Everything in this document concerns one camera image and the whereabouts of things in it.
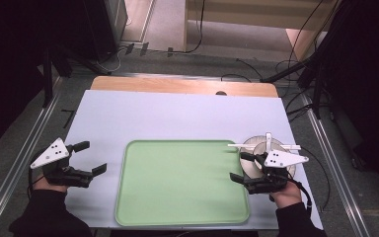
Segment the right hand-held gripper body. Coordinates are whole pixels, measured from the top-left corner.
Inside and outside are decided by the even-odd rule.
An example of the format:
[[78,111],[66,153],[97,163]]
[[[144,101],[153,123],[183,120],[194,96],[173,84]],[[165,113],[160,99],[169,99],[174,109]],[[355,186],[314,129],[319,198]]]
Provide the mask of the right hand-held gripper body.
[[[263,161],[263,158],[261,158],[259,155],[256,156],[257,161]],[[289,158],[287,163],[297,165],[308,161],[309,158],[306,156],[292,154],[292,158]],[[268,194],[283,190],[288,182],[295,184],[301,191],[304,190],[302,184],[291,178],[285,168],[271,168],[269,171],[265,172],[265,175],[262,178],[244,178],[243,185],[248,190],[248,193],[250,195]]]

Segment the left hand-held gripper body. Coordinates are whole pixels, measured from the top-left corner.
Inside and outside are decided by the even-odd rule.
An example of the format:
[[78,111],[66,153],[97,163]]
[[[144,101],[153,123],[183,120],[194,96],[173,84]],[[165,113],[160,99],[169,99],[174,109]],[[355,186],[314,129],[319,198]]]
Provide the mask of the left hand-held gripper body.
[[92,172],[73,168],[69,161],[72,156],[63,139],[58,137],[39,152],[30,164],[30,169],[41,168],[42,174],[52,185],[88,188],[93,180]]

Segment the round pale plate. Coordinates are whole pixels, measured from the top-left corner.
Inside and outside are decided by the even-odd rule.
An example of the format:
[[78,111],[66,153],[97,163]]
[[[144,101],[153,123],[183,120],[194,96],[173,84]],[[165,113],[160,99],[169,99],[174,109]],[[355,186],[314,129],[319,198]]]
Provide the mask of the round pale plate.
[[[258,144],[260,142],[265,142],[265,135],[254,136],[246,140],[243,144]],[[283,145],[279,140],[272,138],[273,143]],[[239,148],[240,152],[251,153],[253,149],[248,148]],[[259,155],[263,158],[263,161],[254,162],[240,159],[240,163],[245,175],[248,178],[262,178],[265,175],[266,171],[269,171],[271,168],[285,168],[288,171],[288,174],[291,178],[294,177],[296,172],[296,166],[294,164],[288,164],[287,161],[289,158],[292,158],[292,154],[288,151],[278,151],[270,150],[269,153],[264,153]]]

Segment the small pale bowl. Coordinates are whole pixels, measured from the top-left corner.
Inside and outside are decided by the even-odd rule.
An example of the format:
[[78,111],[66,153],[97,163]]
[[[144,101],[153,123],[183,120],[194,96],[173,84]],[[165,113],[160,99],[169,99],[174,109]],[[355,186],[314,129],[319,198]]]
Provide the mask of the small pale bowl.
[[[265,153],[265,149],[266,149],[266,143],[260,142],[260,143],[255,145],[255,147],[252,151],[252,154],[262,155]],[[270,144],[270,149],[271,150],[278,150],[278,151],[285,151],[285,149],[280,144],[273,143],[273,142]]]

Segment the white chopstick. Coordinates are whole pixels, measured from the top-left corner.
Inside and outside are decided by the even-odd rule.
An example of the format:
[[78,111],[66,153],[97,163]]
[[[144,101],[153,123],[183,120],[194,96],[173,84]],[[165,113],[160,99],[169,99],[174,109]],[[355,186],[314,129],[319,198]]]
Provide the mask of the white chopstick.
[[[248,149],[254,149],[259,145],[256,144],[228,144],[229,147],[238,147],[238,148],[248,148]],[[285,149],[285,150],[301,150],[300,145],[279,145],[279,147]]]

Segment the light green tray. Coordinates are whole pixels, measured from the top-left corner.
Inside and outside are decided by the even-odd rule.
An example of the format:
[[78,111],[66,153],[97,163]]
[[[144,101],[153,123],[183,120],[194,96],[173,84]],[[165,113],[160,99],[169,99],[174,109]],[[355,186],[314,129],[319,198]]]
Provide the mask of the light green tray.
[[122,226],[239,224],[250,215],[239,151],[227,140],[127,144],[115,219]]

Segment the person's left hand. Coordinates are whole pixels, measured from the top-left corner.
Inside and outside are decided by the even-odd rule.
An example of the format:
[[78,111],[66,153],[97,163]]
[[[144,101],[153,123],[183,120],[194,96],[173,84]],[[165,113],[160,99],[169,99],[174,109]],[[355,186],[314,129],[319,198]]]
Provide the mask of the person's left hand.
[[50,184],[45,176],[38,176],[37,179],[34,181],[33,184],[34,190],[50,190],[50,191],[56,191],[61,193],[66,193],[68,188],[66,186],[58,186],[58,185],[52,185]]

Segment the person's right hand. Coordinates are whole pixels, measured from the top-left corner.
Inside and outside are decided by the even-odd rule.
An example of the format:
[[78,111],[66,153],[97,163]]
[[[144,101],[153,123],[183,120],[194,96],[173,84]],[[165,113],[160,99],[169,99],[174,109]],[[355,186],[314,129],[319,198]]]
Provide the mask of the person's right hand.
[[278,208],[285,208],[302,201],[301,192],[293,183],[288,183],[283,190],[270,195]]

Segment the black metal stand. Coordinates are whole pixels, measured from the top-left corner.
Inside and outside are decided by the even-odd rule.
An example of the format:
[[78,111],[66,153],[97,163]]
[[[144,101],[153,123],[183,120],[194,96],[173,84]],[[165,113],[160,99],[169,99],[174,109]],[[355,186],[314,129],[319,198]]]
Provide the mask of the black metal stand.
[[50,104],[52,97],[53,97],[53,83],[52,83],[52,72],[51,72],[51,58],[50,58],[50,51],[47,48],[43,52],[43,78],[44,78],[44,101],[43,101],[43,107],[47,108]]

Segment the wooden table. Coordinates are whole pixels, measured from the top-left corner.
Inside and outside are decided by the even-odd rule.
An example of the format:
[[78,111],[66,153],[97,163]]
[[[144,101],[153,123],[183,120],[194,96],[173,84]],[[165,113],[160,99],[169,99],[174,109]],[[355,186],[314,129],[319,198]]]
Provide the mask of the wooden table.
[[277,98],[274,85],[162,77],[98,76],[92,90]]

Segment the black tripod stand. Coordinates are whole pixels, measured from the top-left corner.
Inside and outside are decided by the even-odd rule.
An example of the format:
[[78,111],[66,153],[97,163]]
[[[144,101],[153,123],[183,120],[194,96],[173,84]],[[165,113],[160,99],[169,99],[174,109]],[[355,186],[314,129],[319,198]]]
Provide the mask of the black tripod stand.
[[[322,56],[323,52],[328,47],[327,44],[329,43],[329,40],[331,39],[331,37],[324,38],[319,46],[315,46],[315,51],[309,57],[302,60],[298,59],[298,61],[293,65],[291,65],[290,63],[291,63],[291,57],[294,53],[295,46],[297,45],[297,42],[299,41],[301,33],[305,32],[304,28],[306,27],[306,25],[308,24],[308,22],[314,15],[314,13],[323,4],[323,1],[324,0],[320,0],[319,4],[315,7],[315,9],[312,11],[310,16],[306,19],[305,23],[302,25],[301,29],[299,30],[299,33],[297,34],[295,38],[294,45],[292,46],[292,49],[290,52],[287,68],[281,72],[278,72],[277,74],[273,76],[270,76],[268,78],[262,78],[260,80],[262,83],[274,83],[280,79],[289,77],[289,75],[291,75],[294,72],[299,71],[300,69],[304,69],[304,70],[302,71],[302,74],[300,75],[297,81],[299,88],[307,89],[309,87],[309,84],[313,80],[313,78],[317,77],[319,79],[319,76],[322,74],[321,71],[323,69],[321,68],[321,66],[318,66],[318,64],[320,63],[320,60],[322,60],[323,58]],[[337,13],[337,8],[339,7],[340,2],[341,0],[335,0],[335,3],[333,4],[333,6],[330,7],[329,15],[324,18],[323,25],[319,27],[318,30],[316,30],[317,32],[315,31],[316,33],[315,33],[315,36],[312,37],[312,43],[315,43],[317,41],[317,38],[320,35],[320,33],[323,31],[324,27],[329,23],[329,21],[331,21],[331,18]],[[319,107],[321,106],[320,93],[322,92],[322,85],[323,85],[322,82],[316,82],[314,95],[312,98],[312,103],[309,106],[309,109],[313,111],[317,119],[320,119]]]

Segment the dark cabinet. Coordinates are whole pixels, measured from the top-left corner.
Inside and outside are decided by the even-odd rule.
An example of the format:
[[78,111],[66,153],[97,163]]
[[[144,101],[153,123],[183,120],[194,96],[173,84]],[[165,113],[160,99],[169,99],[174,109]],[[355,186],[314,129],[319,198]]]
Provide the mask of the dark cabinet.
[[128,15],[124,0],[82,0],[95,58],[104,61],[116,53]]

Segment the light wooden shelf unit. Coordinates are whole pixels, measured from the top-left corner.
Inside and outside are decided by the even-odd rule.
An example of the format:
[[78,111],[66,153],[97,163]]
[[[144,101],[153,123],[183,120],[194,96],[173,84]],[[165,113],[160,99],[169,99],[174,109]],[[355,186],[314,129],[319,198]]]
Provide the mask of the light wooden shelf unit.
[[185,0],[185,19],[286,29],[298,60],[306,58],[342,0]]

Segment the metal floor rail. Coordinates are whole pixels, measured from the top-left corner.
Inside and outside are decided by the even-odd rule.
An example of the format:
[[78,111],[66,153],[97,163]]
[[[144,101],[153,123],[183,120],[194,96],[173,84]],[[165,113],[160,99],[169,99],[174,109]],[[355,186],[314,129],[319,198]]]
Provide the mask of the metal floor rail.
[[349,184],[347,183],[336,152],[328,139],[322,122],[317,118],[312,109],[309,109],[306,112],[306,115],[314,130],[312,138],[318,142],[318,145],[315,145],[315,148],[321,153],[321,159],[319,162],[323,165],[323,168],[328,168],[328,170],[324,171],[329,183],[328,194],[325,202],[320,206],[320,211],[322,213],[327,213],[332,205],[334,205],[334,203],[331,202],[331,198],[338,196],[341,201],[338,208],[342,208],[344,214],[347,216],[348,223],[353,230],[354,236],[371,237],[361,210]]
[[21,179],[24,170],[29,167],[30,157],[33,154],[38,140],[59,100],[63,81],[64,79],[62,77],[57,77],[54,80],[51,87],[53,90],[53,98],[45,108],[39,111],[38,118],[30,130],[29,135],[23,140],[22,148],[18,152],[15,161],[0,186],[0,217],[10,200],[15,187]]

